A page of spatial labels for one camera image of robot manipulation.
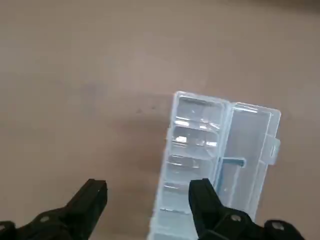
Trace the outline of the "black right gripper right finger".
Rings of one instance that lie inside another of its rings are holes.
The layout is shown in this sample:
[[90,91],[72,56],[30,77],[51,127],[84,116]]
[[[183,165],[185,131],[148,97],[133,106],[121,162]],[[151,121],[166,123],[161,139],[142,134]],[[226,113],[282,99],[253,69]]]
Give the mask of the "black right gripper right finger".
[[241,210],[226,207],[207,178],[191,180],[188,201],[199,240],[303,240],[289,222],[267,220],[257,225]]

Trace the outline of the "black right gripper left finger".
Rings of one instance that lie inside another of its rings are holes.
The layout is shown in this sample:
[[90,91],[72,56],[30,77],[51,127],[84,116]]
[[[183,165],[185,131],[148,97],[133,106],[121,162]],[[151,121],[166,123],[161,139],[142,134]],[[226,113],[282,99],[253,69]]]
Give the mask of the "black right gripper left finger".
[[0,222],[2,240],[88,240],[108,201],[105,180],[90,178],[63,207],[38,214],[31,222],[16,227]]

